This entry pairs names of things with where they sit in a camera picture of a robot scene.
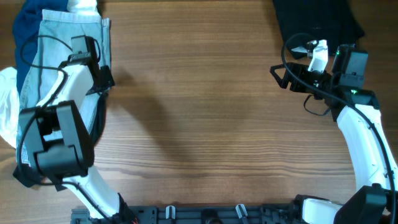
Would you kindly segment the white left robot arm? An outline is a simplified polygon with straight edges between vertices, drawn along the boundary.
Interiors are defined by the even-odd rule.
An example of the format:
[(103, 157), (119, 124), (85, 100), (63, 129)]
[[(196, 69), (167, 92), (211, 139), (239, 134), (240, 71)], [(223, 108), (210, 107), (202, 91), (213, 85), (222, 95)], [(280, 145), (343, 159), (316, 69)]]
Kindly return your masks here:
[(101, 83), (103, 72), (91, 53), (72, 54), (57, 68), (50, 93), (21, 111), (21, 142), (14, 177), (26, 187), (71, 190), (87, 207), (93, 223), (132, 220), (122, 196), (94, 165), (94, 146), (79, 108), (86, 93)]

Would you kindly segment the light blue denim shorts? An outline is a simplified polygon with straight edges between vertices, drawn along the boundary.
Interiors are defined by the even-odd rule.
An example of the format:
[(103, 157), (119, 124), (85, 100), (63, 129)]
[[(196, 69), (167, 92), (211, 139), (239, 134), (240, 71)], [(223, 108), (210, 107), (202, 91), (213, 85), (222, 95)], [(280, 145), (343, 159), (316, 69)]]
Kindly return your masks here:
[(71, 38), (87, 35), (98, 41), (99, 65), (111, 65), (110, 20), (100, 14), (42, 10), (39, 34), (27, 40), (21, 48), (21, 59), (30, 69), (19, 93), (20, 108), (32, 108), (53, 87), (55, 71), (71, 54)]

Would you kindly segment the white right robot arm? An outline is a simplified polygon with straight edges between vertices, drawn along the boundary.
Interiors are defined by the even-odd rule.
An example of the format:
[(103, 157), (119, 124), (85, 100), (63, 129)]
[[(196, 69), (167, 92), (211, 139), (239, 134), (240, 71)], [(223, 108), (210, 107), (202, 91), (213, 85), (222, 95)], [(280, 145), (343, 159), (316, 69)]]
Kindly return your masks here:
[(397, 223), (397, 164), (373, 91), (362, 88), (365, 63), (335, 63), (332, 73), (298, 63), (270, 68), (281, 88), (324, 100), (342, 132), (354, 168), (356, 193), (343, 205), (316, 197), (297, 203), (304, 223)]

